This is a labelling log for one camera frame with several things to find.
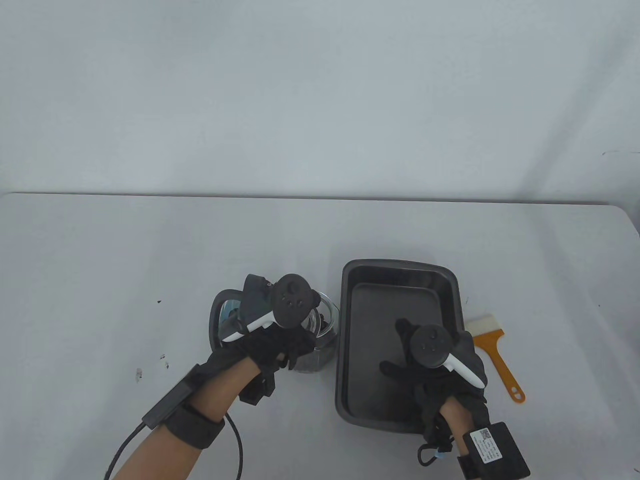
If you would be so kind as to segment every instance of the human hand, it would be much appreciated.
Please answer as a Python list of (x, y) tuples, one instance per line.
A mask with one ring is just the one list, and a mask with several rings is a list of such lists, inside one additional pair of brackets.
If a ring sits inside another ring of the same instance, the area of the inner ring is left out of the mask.
[[(457, 403), (471, 414), (476, 426), (488, 424), (489, 414), (485, 405), (484, 389), (473, 387), (458, 373), (449, 372), (445, 367), (436, 369), (424, 367), (411, 355), (410, 339), (418, 328), (419, 326), (411, 324), (407, 319), (396, 321), (396, 332), (403, 346), (406, 367), (400, 367), (391, 362), (381, 362), (380, 371), (400, 383), (413, 385), (415, 400), (422, 409), (422, 421), (425, 425), (424, 438), (431, 442), (436, 436), (439, 438), (450, 436), (451, 433), (447, 431), (434, 431), (439, 428), (438, 426), (442, 427), (442, 420), (437, 421), (441, 418), (440, 414), (447, 423), (449, 419), (455, 418), (454, 412), (449, 406), (445, 406), (449, 405), (447, 399), (450, 397), (457, 400)], [(486, 384), (484, 365), (476, 355), (471, 334), (461, 332), (453, 341), (455, 355)], [(448, 415), (449, 418), (445, 417), (441, 409), (452, 415)]]
[(281, 328), (272, 324), (268, 328), (258, 328), (234, 342), (234, 347), (244, 352), (260, 368), (270, 375), (277, 370), (296, 365), (298, 357), (313, 352), (316, 336), (302, 326)]

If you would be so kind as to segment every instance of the white controller handle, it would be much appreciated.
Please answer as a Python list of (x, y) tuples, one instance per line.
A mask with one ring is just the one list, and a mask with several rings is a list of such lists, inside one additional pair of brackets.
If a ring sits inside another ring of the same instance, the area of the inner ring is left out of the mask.
[[(257, 330), (260, 327), (267, 328), (272, 323), (275, 323), (275, 321), (276, 321), (276, 319), (273, 316), (273, 312), (269, 312), (268, 314), (258, 318), (258, 320), (252, 321), (246, 327), (247, 327), (247, 330), (249, 330), (249, 332), (252, 332), (254, 330)], [(243, 336), (242, 333), (234, 332), (231, 335), (229, 335), (228, 337), (222, 339), (222, 341), (223, 342), (234, 342), (235, 340), (241, 338), (242, 336)]]
[(485, 387), (484, 382), (480, 380), (478, 375), (473, 373), (469, 367), (460, 362), (457, 357), (450, 353), (442, 365), (450, 372), (455, 370), (462, 378), (467, 380), (475, 388)]

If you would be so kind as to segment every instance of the black box device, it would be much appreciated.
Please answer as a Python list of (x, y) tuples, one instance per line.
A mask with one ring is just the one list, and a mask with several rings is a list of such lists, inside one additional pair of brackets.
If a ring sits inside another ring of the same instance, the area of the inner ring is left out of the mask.
[(462, 438), (477, 476), (483, 480), (519, 480), (531, 475), (504, 422), (472, 430)]

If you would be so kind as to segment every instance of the white wall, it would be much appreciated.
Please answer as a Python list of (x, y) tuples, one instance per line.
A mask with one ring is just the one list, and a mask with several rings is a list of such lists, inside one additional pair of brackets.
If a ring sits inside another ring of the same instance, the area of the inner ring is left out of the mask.
[(638, 225), (639, 22), (637, 0), (2, 0), (0, 188), (603, 201)]

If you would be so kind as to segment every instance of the white bristles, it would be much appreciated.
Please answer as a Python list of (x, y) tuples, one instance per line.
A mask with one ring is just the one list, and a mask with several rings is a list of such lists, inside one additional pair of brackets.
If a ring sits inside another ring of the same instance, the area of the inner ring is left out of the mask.
[(482, 335), (483, 333), (495, 332), (496, 330), (500, 330), (500, 324), (498, 320), (491, 314), (480, 317), (476, 320), (470, 320), (469, 322), (465, 322), (465, 329), (469, 333), (471, 333), (472, 337), (477, 337), (478, 335)]

